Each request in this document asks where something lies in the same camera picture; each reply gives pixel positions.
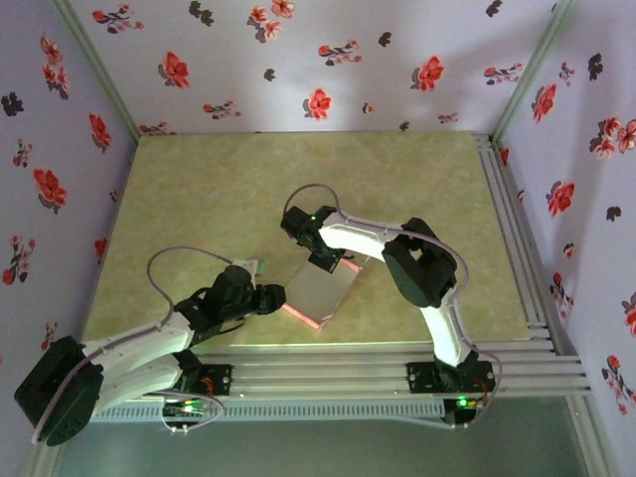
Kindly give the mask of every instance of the floral wallpaper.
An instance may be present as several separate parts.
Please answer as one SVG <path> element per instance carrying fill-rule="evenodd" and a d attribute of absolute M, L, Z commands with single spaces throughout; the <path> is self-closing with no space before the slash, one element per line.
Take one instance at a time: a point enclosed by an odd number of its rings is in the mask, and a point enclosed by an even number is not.
<path fill-rule="evenodd" d="M 2 19 L 0 43 L 11 45 L 0 49 L 4 476 L 32 449 L 13 393 L 53 341 L 80 336 L 134 145 L 48 2 L 9 2 Z"/>
<path fill-rule="evenodd" d="M 625 476 L 636 468 L 635 16 L 628 0 L 581 1 L 502 141 Z"/>
<path fill-rule="evenodd" d="M 555 0 L 70 3 L 141 134 L 490 133 Z"/>

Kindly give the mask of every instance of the transparent acrylic sheet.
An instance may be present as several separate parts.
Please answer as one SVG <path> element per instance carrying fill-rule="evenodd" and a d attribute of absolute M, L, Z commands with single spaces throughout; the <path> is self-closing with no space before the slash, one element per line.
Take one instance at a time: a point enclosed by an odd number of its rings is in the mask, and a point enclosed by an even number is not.
<path fill-rule="evenodd" d="M 343 258 L 333 273 L 306 261 L 285 288 L 287 302 L 283 309 L 320 331 L 334 316 L 368 261 L 367 256 Z"/>

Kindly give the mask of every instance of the wire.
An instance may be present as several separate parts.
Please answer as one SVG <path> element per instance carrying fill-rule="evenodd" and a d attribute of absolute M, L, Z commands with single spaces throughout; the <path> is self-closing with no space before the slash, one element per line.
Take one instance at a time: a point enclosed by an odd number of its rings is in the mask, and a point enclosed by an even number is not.
<path fill-rule="evenodd" d="M 237 330 L 238 328 L 240 328 L 242 325 L 245 324 L 245 319 L 244 318 L 241 318 L 240 320 L 237 320 L 237 321 L 240 321 L 240 323 L 238 323 L 233 328 L 229 328 L 227 330 L 220 331 L 219 333 L 217 333 L 217 335 L 225 335 L 226 333 L 231 333 L 232 331 Z"/>
<path fill-rule="evenodd" d="M 464 274 L 464 279 L 461 281 L 461 283 L 459 283 L 459 285 L 457 285 L 455 287 L 455 289 L 453 290 L 451 295 L 448 297 L 447 303 L 448 303 L 448 308 L 450 310 L 450 319 L 452 320 L 453 325 L 455 326 L 455 329 L 459 333 L 459 340 L 463 344 L 465 344 L 468 348 L 470 348 L 472 351 L 474 351 L 475 353 L 477 353 L 479 355 L 486 356 L 486 357 L 490 358 L 491 360 L 493 360 L 497 364 L 497 369 L 498 369 L 497 381 L 495 382 L 495 387 L 493 388 L 493 391 L 490 394 L 490 399 L 488 399 L 488 401 L 486 402 L 486 405 L 484 405 L 484 407 L 482 408 L 481 412 L 477 413 L 475 418 L 473 418 L 469 422 L 464 423 L 459 428 L 467 428 L 469 425 L 476 424 L 479 420 L 481 420 L 483 418 L 483 416 L 490 409 L 490 405 L 492 403 L 493 397 L 495 396 L 495 394 L 499 390 L 499 386 L 501 384 L 501 379 L 502 379 L 503 372 L 504 372 L 504 365 L 502 364 L 501 360 L 496 355 L 494 355 L 494 354 L 492 354 L 492 353 L 490 353 L 488 351 L 482 351 L 479 348 L 477 348 L 477 346 L 475 346 L 475 344 L 472 343 L 468 339 L 468 337 L 466 336 L 466 333 L 464 332 L 464 329 L 463 329 L 461 323 L 459 322 L 459 319 L 457 318 L 457 313 L 455 311 L 455 300 L 456 300 L 457 296 L 459 296 L 459 294 L 466 288 L 466 285 L 468 285 L 468 279 L 470 277 L 470 273 L 468 272 L 468 264 L 466 263 L 466 260 L 464 260 L 464 258 L 459 254 L 459 252 L 457 252 L 454 248 L 452 248 L 451 246 L 447 245 L 443 241 L 440 241 L 440 240 L 438 240 L 436 238 L 429 237 L 429 236 L 426 236 L 424 234 L 419 234 L 417 232 L 405 231 L 403 229 L 394 229 L 394 228 L 389 228 L 389 227 L 381 227 L 381 226 L 378 226 L 377 224 L 370 224 L 370 223 L 367 223 L 367 222 L 364 222 L 364 221 L 353 219 L 351 216 L 345 214 L 345 212 L 340 207 L 340 198 L 338 197 L 338 194 L 336 194 L 336 191 L 334 191 L 331 187 L 327 186 L 326 184 L 311 183 L 311 184 L 305 184 L 304 186 L 299 187 L 298 189 L 296 189 L 294 192 L 291 193 L 291 195 L 289 196 L 289 198 L 285 202 L 285 205 L 283 207 L 283 216 L 287 213 L 287 209 L 289 208 L 289 204 L 291 203 L 292 199 L 298 193 L 304 191 L 305 189 L 309 189 L 309 188 L 313 188 L 313 187 L 326 189 L 327 191 L 329 191 L 331 193 L 331 195 L 334 198 L 334 201 L 336 203 L 336 212 L 345 221 L 345 224 L 353 224 L 353 225 L 364 226 L 366 229 L 375 230 L 375 232 L 378 233 L 379 235 L 386 235 L 386 234 L 391 233 L 391 234 L 398 234 L 398 235 L 413 237 L 415 239 L 424 240 L 424 241 L 426 241 L 428 243 L 431 243 L 433 245 L 436 245 L 439 248 L 441 248 L 441 249 L 447 251 L 448 253 L 450 253 L 453 256 L 453 258 L 455 259 L 455 261 L 459 264 L 459 266 L 462 269 L 462 272 Z"/>
<path fill-rule="evenodd" d="M 187 434 L 190 430 L 195 430 L 198 429 L 199 427 L 203 427 L 204 425 L 208 425 L 211 424 L 212 422 L 214 422 L 215 420 L 219 420 L 223 415 L 225 415 L 227 409 L 226 406 L 216 397 L 214 396 L 207 396 L 207 395 L 196 395 L 196 394 L 192 394 L 192 393 L 183 393 L 181 391 L 172 391 L 172 390 L 165 390 L 165 391 L 155 391 L 152 393 L 153 395 L 160 395 L 160 396 L 176 396 L 178 398 L 195 398 L 195 399 L 204 399 L 207 400 L 210 405 L 210 411 L 212 411 L 212 406 L 214 404 L 218 405 L 221 408 L 221 412 L 215 412 L 213 415 L 211 415 L 210 417 L 208 417 L 205 420 L 202 420 L 201 422 L 197 422 L 196 424 L 192 424 L 192 425 L 187 425 L 187 424 L 182 424 L 182 428 L 178 428 L 177 426 L 169 426 L 168 423 L 166 422 L 166 419 L 163 418 L 163 414 L 161 415 L 161 421 L 163 422 L 163 425 L 165 425 L 170 431 L 174 432 L 183 432 L 184 434 Z"/>
<path fill-rule="evenodd" d="M 161 319 L 161 321 L 159 321 L 157 324 L 145 330 L 137 331 L 135 333 L 131 333 L 130 335 L 122 336 L 121 338 L 115 341 L 112 341 L 102 346 L 101 348 L 98 348 L 97 350 L 95 350 L 94 352 L 86 356 L 79 363 L 77 363 L 62 380 L 62 382 L 60 383 L 60 386 L 55 391 L 55 393 L 53 394 L 53 397 L 49 401 L 49 404 L 44 409 L 44 412 L 42 413 L 42 416 L 40 417 L 40 420 L 38 421 L 38 424 L 36 425 L 36 428 L 33 432 L 33 436 L 31 437 L 31 443 L 37 444 L 40 441 L 40 434 L 42 433 L 42 429 L 47 423 L 47 421 L 49 420 L 49 417 L 51 417 L 51 414 L 53 413 L 53 409 L 55 409 L 56 404 L 62 397 L 63 392 L 65 391 L 65 389 L 68 387 L 71 380 L 75 377 L 75 375 L 80 371 L 81 368 L 83 368 L 85 365 L 90 363 L 92 360 L 94 360 L 98 356 L 102 355 L 104 351 L 112 350 L 113 348 L 116 348 L 119 345 L 128 343 L 129 341 L 132 341 L 136 338 L 140 338 L 142 336 L 153 333 L 154 331 L 161 329 L 163 326 L 165 326 L 168 323 L 168 321 L 170 321 L 170 318 L 172 317 L 172 314 L 174 313 L 175 304 L 172 301 L 172 298 L 170 298 L 170 295 L 168 295 L 168 293 L 166 293 L 159 285 L 157 285 L 155 280 L 152 278 L 151 268 L 152 268 L 152 263 L 157 259 L 157 257 L 171 250 L 198 251 L 200 253 L 204 253 L 205 255 L 212 256 L 220 261 L 224 261 L 225 263 L 232 264 L 231 260 L 228 260 L 227 258 L 223 256 L 217 255 L 216 253 L 212 253 L 211 251 L 203 250 L 202 248 L 197 248 L 195 246 L 187 246 L 187 245 L 169 246 L 167 248 L 163 248 L 157 251 L 154 255 L 152 255 L 150 259 L 148 260 L 148 263 L 146 264 L 146 276 L 148 278 L 148 281 L 150 282 L 150 285 L 152 285 L 152 287 L 155 290 L 157 290 L 157 292 L 161 296 L 163 296 L 168 302 L 169 308 L 168 308 L 168 312 L 166 313 L 166 316 L 164 316 L 163 319 Z"/>

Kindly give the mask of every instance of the black mount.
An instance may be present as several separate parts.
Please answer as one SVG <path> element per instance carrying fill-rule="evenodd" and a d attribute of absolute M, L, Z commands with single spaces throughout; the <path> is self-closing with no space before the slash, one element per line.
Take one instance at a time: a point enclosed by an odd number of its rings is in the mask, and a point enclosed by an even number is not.
<path fill-rule="evenodd" d="M 331 248 L 320 237 L 320 229 L 329 216 L 336 212 L 333 207 L 322 206 L 312 216 L 292 207 L 282 217 L 280 227 L 287 232 L 299 246 L 311 251 L 309 262 L 329 273 L 336 269 L 336 265 L 345 255 L 346 250 Z"/>
<path fill-rule="evenodd" d="M 406 363 L 408 389 L 418 394 L 472 394 L 495 388 L 493 365 L 478 361 L 471 351 L 463 363 L 452 367 L 435 359 L 433 363 Z"/>
<path fill-rule="evenodd" d="M 173 353 L 183 371 L 173 387 L 176 391 L 205 396 L 229 396 L 232 365 L 202 365 L 190 350 Z"/>

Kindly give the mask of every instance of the metal frame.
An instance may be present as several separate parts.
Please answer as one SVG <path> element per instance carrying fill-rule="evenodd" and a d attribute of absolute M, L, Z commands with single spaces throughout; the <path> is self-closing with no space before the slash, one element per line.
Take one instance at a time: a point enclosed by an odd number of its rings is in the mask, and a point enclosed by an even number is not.
<path fill-rule="evenodd" d="M 588 396 L 580 358 L 542 290 L 527 224 L 520 219 L 516 192 L 486 135 L 475 144 L 531 334 L 530 340 L 480 343 L 504 364 L 500 397 Z M 358 345 L 250 345 L 196 348 L 205 364 L 233 365 L 228 401 L 412 398 L 404 365 L 431 361 L 431 343 Z M 420 396 L 454 398 L 457 395 Z"/>

